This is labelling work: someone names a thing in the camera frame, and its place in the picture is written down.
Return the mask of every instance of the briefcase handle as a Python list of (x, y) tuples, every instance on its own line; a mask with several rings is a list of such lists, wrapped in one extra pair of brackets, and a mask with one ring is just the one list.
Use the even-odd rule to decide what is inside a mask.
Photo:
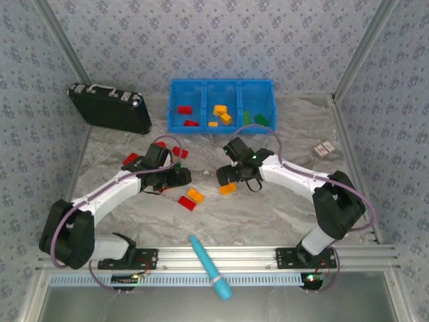
[(100, 87), (101, 89), (111, 89), (112, 91), (109, 93), (109, 96), (117, 96), (117, 94), (115, 93), (116, 88), (112, 86), (106, 86), (106, 85), (92, 84), (90, 87), (88, 87), (86, 91), (92, 92), (94, 94), (95, 93), (95, 91), (93, 90), (94, 87)]

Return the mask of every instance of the red lego brick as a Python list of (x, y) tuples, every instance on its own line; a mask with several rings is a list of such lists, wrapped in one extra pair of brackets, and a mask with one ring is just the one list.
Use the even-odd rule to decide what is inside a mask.
[(156, 142), (155, 143), (157, 146), (161, 146), (161, 147), (163, 147), (164, 149), (165, 148), (167, 148), (167, 145), (165, 144), (165, 142), (163, 142), (163, 141), (158, 141), (158, 142)]
[(129, 156), (128, 156), (128, 158), (126, 158), (123, 162), (122, 162), (122, 164), (124, 165), (124, 166), (126, 166), (128, 163), (132, 163), (135, 159), (137, 159), (139, 156), (138, 156), (138, 154), (135, 154), (135, 153), (131, 153)]
[(180, 105), (177, 106), (177, 113), (179, 114), (192, 114), (192, 106)]
[(191, 121), (190, 119), (187, 119), (183, 126), (200, 126), (199, 122)]
[(195, 209), (196, 203), (185, 196), (181, 196), (179, 199), (179, 204), (181, 204), (183, 207), (187, 208), (189, 211), (193, 211)]
[[(179, 156), (180, 148), (178, 146), (175, 146), (172, 152), (174, 153), (175, 156)], [(182, 159), (186, 159), (188, 154), (189, 154), (188, 150), (182, 149)]]

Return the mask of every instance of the blue toy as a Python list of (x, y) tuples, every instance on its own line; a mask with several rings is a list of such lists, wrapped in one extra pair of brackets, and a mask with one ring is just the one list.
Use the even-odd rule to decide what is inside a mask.
[(222, 275), (217, 270), (216, 266), (213, 264), (210, 256), (207, 254), (204, 247), (201, 245), (199, 240), (191, 235), (189, 240), (194, 248), (195, 254), (198, 256), (201, 264), (204, 266), (208, 277), (212, 280), (213, 287), (216, 290), (216, 293), (223, 301), (229, 300), (233, 296), (233, 291), (229, 287), (228, 282), (222, 277)]

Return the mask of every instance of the black briefcase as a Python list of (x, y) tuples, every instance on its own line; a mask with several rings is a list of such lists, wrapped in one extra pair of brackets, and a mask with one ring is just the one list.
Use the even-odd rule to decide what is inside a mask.
[(152, 127), (140, 93), (78, 83), (67, 93), (88, 124), (140, 134), (149, 133)]

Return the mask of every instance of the blue bin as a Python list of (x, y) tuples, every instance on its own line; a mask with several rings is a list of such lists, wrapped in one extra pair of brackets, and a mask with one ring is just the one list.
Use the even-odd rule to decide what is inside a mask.
[[(192, 106), (192, 115), (177, 113), (179, 105)], [(225, 125), (219, 116), (213, 115), (215, 105), (226, 105), (232, 122)], [(269, 79), (174, 79), (170, 86), (167, 107), (168, 131), (172, 133), (233, 133), (243, 126), (243, 112), (250, 112), (252, 122), (262, 114), (275, 130), (277, 107), (274, 86)], [(184, 126), (189, 119), (198, 122), (195, 127)], [(209, 127), (208, 122), (218, 122)], [(243, 133), (265, 133), (259, 128), (249, 128)]]

